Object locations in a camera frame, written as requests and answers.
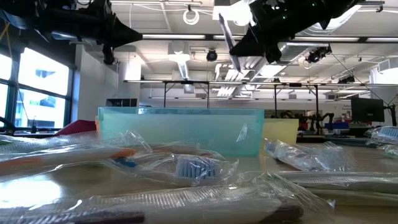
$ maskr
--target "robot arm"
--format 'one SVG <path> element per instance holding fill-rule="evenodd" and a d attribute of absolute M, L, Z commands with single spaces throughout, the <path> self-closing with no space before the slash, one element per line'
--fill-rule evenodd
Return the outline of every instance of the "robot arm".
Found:
<path fill-rule="evenodd" d="M 0 0 L 0 17 L 18 29 L 35 29 L 47 41 L 95 40 L 103 45 L 107 65 L 116 47 L 142 40 L 120 22 L 109 0 L 93 0 L 85 9 L 76 5 L 76 0 Z"/>

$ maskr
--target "pipe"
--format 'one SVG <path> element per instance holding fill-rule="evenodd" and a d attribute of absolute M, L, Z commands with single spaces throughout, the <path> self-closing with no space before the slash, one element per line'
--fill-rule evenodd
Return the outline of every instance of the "pipe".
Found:
<path fill-rule="evenodd" d="M 182 81 L 173 81 L 173 80 L 124 80 L 126 83 L 181 83 Z M 210 84 L 210 85 L 282 85 L 288 86 L 292 85 L 292 87 L 300 87 L 300 86 L 368 86 L 368 87 L 398 87 L 397 84 L 357 84 L 357 83 L 297 83 L 297 82 L 288 82 L 288 83 L 261 83 L 261 82 L 218 82 L 218 81 L 196 81 L 190 80 L 192 83 L 202 83 L 202 84 Z"/>
<path fill-rule="evenodd" d="M 89 3 L 90 0 L 79 0 L 81 3 Z M 131 5 L 131 4 L 166 4 L 166 5 L 173 5 L 173 6 L 184 6 L 184 5 L 191 5 L 191 6 L 202 6 L 203 3 L 201 1 L 122 1 L 122 0 L 111 0 L 112 4 L 117 5 Z"/>

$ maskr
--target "cable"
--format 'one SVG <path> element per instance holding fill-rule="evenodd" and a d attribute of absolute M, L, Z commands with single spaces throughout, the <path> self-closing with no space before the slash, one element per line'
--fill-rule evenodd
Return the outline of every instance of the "cable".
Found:
<path fill-rule="evenodd" d="M 390 103 L 388 103 L 388 105 L 390 105 L 394 101 L 394 99 L 396 99 L 397 97 L 398 97 L 398 94 L 390 101 Z"/>
<path fill-rule="evenodd" d="M 7 36 L 8 51 L 9 51 L 11 60 L 13 60 L 13 57 L 12 57 L 12 50 L 11 50 L 11 43 L 10 43 L 10 36 L 9 36 L 9 34 L 8 34 L 8 27 L 9 27 L 10 23 L 9 23 L 9 22 L 6 22 L 6 21 L 4 21 L 4 23 L 5 23 L 5 25 L 6 25 L 5 28 L 4 28 L 4 30 L 5 30 L 5 33 L 6 33 L 6 36 Z M 26 109 L 25 109 L 24 100 L 22 99 L 21 90 L 19 89 L 19 82 L 18 82 L 18 79 L 17 79 L 17 75 L 14 75 L 14 78 L 16 79 L 16 80 L 15 80 L 15 85 L 16 85 L 16 88 L 17 88 L 17 90 L 18 90 L 19 97 L 21 98 L 22 107 L 23 107 L 23 109 L 24 109 L 26 118 L 27 118 L 27 120 L 28 120 L 28 124 L 27 124 L 27 125 L 29 126 L 29 117 L 28 117 L 27 111 L 26 111 Z"/>
<path fill-rule="evenodd" d="M 81 6 L 88 6 L 88 5 L 91 4 L 91 0 L 88 3 L 86 3 L 86 4 L 83 4 L 83 3 L 80 3 L 79 1 L 77 1 L 77 4 L 79 4 Z"/>
<path fill-rule="evenodd" d="M 151 7 L 147 7 L 144 5 L 140 5 L 140 4 L 134 4 L 135 6 L 139 6 L 139 7 L 144 7 L 146 9 L 150 9 L 150 10 L 155 10 L 155 11 L 162 11 L 162 12 L 167 12 L 167 11 L 186 11 L 187 9 L 154 9 Z"/>
<path fill-rule="evenodd" d="M 373 95 L 375 95 L 377 98 L 379 98 L 380 100 L 382 100 L 387 106 L 389 106 L 389 104 L 387 102 L 385 102 L 382 98 L 380 98 L 380 96 L 378 96 L 377 94 L 375 94 L 375 92 L 373 92 L 369 87 L 367 87 L 363 82 L 361 82 L 361 80 L 359 80 L 358 78 L 356 78 L 356 76 L 342 63 L 340 62 L 340 60 L 338 60 L 338 58 L 336 57 L 336 55 L 334 55 L 333 53 L 331 53 L 334 58 L 340 63 L 340 65 L 342 65 L 346 71 L 348 71 L 355 79 L 357 79 L 362 85 L 364 85 L 371 93 L 373 93 Z"/>
<path fill-rule="evenodd" d="M 198 10 L 198 12 L 201 12 L 201 13 L 206 14 L 206 15 L 209 15 L 209 16 L 213 16 L 212 14 L 207 13 L 207 12 L 205 12 L 205 11 L 203 11 L 203 10 Z"/>

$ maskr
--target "red object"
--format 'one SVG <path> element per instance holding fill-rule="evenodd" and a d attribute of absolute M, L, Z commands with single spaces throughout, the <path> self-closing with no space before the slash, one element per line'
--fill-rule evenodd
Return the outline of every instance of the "red object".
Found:
<path fill-rule="evenodd" d="M 301 127 L 308 130 L 308 123 L 307 122 L 301 123 Z"/>
<path fill-rule="evenodd" d="M 87 131 L 96 131 L 95 121 L 85 121 L 85 120 L 77 120 L 73 123 L 66 125 L 63 129 L 57 132 L 55 135 L 67 135 L 67 134 L 76 134 L 83 133 Z"/>

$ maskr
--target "desk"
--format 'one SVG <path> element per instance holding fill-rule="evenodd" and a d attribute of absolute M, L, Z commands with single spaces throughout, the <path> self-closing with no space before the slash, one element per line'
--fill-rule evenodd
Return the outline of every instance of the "desk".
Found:
<path fill-rule="evenodd" d="M 362 171 L 398 171 L 398 161 L 384 158 L 382 152 L 375 149 L 360 147 L 344 147 L 344 149 L 358 158 L 356 163 L 358 163 L 359 169 L 363 169 Z M 269 171 L 294 170 L 285 164 L 276 163 L 264 153 L 260 155 L 260 160 L 258 158 L 241 158 L 238 169 L 257 172 L 260 172 L 261 169 Z M 116 170 L 101 165 L 81 165 L 0 184 L 2 199 L 0 208 L 35 205 L 62 197 L 88 198 L 93 195 L 131 194 L 171 188 L 174 186 L 128 178 Z M 325 197 L 335 199 L 330 194 Z M 356 198 L 357 201 L 353 202 L 352 199 L 344 201 L 344 197 L 340 197 L 331 220 L 319 222 L 319 220 L 308 219 L 302 220 L 302 223 L 397 223 L 398 203 L 395 206 L 389 204 L 389 207 L 363 206 L 365 205 L 363 202 L 369 200 L 359 199 Z"/>

